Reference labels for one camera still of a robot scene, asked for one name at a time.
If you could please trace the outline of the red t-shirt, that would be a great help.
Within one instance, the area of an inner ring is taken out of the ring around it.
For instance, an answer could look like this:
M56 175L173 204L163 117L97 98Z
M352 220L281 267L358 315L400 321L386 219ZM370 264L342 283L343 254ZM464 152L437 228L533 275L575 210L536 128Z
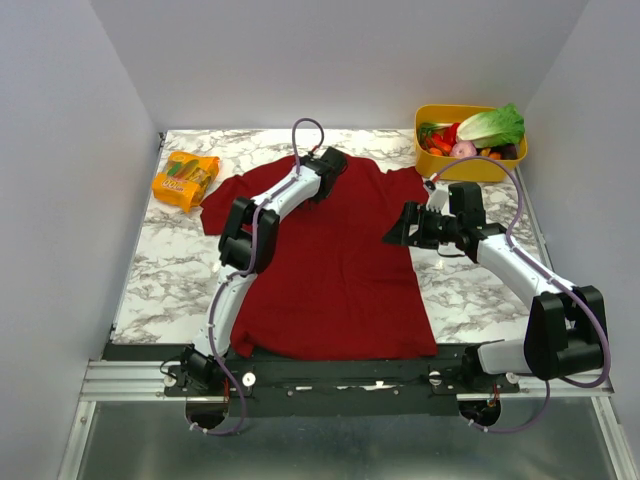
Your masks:
M330 196L281 222L275 254L234 322L216 333L305 361L412 359L437 353L409 251L384 242L408 201L427 194L413 168L382 171L351 157Z

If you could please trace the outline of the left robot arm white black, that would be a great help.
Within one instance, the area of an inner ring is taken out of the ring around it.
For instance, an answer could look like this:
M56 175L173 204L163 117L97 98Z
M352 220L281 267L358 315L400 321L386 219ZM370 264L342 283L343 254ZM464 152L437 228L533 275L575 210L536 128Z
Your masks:
M287 175L265 192L232 202L218 244L221 270L206 322L180 357L187 382L197 393L212 394L222 378L233 378L223 356L249 288L273 259L281 221L308 200L326 199L346 168L346 155L330 147L319 158L297 158Z

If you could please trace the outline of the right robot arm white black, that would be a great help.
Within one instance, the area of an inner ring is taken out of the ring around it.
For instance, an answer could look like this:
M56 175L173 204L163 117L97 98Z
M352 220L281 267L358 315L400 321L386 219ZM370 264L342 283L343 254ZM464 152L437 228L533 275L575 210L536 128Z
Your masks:
M524 251L509 229L488 222L478 184L438 186L428 180L425 186L427 202L407 202L384 242L430 250L452 244L497 276L530 309L523 339L470 350L459 370L462 384L480 392L496 375L506 373L571 382L573 375L591 370L601 374L589 385L603 383L611 353L602 294L556 276Z

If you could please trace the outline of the yellow plastic bin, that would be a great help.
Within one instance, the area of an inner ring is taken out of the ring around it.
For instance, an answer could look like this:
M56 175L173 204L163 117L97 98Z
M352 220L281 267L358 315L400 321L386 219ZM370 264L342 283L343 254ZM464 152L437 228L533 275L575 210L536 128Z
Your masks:
M526 136L517 144L477 149L477 155L454 158L450 151L437 148L430 138L431 127L437 123L460 124L469 117L491 111L493 107L468 105L425 105L416 111L414 143L416 151L415 168L419 174L428 177L436 172L444 180L500 182L508 171L527 155Z

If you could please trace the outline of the toy pink onion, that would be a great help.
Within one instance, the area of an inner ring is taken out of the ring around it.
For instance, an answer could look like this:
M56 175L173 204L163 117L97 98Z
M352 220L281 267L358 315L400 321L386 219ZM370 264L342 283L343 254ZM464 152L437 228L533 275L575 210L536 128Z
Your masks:
M451 148L450 156L454 158L465 158L477 155L476 146L471 141L459 141Z

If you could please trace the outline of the toy red pepper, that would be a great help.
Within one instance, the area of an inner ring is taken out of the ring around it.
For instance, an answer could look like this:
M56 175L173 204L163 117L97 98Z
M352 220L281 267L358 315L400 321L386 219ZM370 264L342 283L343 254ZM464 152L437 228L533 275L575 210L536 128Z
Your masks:
M434 145L439 149L450 151L456 144L459 125L459 122L433 124L430 138Z

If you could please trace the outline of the toy lettuce head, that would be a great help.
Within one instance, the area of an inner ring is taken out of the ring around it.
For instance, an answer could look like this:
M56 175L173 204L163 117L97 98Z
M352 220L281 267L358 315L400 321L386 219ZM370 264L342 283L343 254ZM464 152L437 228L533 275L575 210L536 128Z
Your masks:
M475 114L458 127L456 139L471 142L476 148L517 144L525 135L524 118L513 104Z

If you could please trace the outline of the orange snack packet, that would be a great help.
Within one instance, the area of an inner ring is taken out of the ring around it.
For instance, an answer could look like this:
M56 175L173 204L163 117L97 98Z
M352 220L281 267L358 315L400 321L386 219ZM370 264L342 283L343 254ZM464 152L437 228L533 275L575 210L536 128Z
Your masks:
M154 198L189 213L198 207L220 170L217 156L172 152L152 182Z

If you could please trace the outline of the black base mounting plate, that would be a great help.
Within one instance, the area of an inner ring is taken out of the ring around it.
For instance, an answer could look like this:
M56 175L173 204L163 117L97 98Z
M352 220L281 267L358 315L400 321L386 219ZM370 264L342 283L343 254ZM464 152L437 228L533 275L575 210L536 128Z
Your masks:
M511 399L543 398L532 375L486 375L470 367L472 344L442 344L435 357L413 360L297 361L257 350L231 353L233 374L210 386L180 366L184 345L106 346L90 365L83 394L111 401L182 402L209 424L225 417L475 416L495 421Z

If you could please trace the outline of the aluminium rail frame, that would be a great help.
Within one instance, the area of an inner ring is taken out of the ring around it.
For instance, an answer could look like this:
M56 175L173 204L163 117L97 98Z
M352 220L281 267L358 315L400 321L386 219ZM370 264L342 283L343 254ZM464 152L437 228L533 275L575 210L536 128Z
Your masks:
M113 346L85 372L64 479L633 479L611 389L525 378L501 384L484 433L459 414L459 348L420 362L246 363L240 433L192 431L187 412L221 429L236 401L176 389L178 347Z

